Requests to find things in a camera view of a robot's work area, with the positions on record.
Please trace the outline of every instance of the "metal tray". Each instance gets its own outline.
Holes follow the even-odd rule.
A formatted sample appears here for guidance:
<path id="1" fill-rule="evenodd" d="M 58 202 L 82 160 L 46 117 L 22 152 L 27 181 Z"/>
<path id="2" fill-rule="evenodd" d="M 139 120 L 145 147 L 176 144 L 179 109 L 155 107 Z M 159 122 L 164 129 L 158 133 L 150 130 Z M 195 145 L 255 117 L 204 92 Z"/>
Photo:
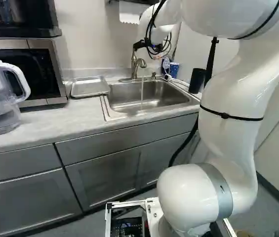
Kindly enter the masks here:
<path id="1" fill-rule="evenodd" d="M 95 95 L 108 94 L 110 87 L 103 76 L 75 78 L 70 95 L 74 98 L 83 98 Z"/>

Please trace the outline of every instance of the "black cylinder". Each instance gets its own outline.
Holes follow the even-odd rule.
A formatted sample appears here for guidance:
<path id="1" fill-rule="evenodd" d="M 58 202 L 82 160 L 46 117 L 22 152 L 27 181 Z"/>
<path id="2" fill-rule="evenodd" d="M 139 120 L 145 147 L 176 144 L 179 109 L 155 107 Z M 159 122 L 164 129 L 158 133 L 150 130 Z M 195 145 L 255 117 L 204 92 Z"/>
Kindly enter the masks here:
<path id="1" fill-rule="evenodd" d="M 189 86 L 189 92 L 192 94 L 197 94 L 200 87 L 205 80 L 206 70 L 202 68 L 193 68 L 191 81 Z"/>

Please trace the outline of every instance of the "gray ring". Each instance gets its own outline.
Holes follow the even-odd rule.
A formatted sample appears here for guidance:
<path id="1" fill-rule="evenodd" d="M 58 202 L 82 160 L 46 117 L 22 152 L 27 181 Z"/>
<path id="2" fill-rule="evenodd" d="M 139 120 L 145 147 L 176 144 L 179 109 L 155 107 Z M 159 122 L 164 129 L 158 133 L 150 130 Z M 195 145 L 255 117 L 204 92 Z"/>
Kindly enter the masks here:
<path id="1" fill-rule="evenodd" d="M 221 172 L 212 164 L 199 163 L 196 164 L 207 174 L 211 180 L 218 198 L 218 217 L 217 219 L 228 218 L 233 212 L 233 196 L 226 179 Z"/>

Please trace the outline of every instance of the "microwave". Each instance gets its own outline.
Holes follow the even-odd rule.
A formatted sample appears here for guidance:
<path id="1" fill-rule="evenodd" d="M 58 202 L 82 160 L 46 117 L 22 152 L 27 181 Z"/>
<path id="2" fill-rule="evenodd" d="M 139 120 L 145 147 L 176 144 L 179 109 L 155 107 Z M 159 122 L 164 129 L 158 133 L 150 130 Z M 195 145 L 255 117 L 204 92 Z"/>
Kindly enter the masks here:
<path id="1" fill-rule="evenodd" d="M 31 89 L 31 95 L 18 106 L 32 107 L 67 103 L 65 86 L 53 39 L 0 39 L 0 60 L 19 67 Z M 22 93 L 17 78 L 6 73 L 16 95 Z"/>

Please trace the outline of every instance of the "stainless steel appliance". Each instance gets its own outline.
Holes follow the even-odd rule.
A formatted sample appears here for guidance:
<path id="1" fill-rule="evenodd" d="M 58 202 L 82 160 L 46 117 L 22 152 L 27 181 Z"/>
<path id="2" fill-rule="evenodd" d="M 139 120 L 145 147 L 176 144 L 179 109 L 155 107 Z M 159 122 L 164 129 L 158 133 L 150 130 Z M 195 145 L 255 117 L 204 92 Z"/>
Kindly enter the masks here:
<path id="1" fill-rule="evenodd" d="M 31 95 L 19 107 L 68 101 L 53 39 L 0 39 L 0 60 L 19 67 L 31 89 Z M 17 78 L 13 73 L 6 75 L 13 92 L 19 96 L 22 88 Z"/>
<path id="2" fill-rule="evenodd" d="M 0 0 L 0 37 L 59 35 L 54 0 Z"/>

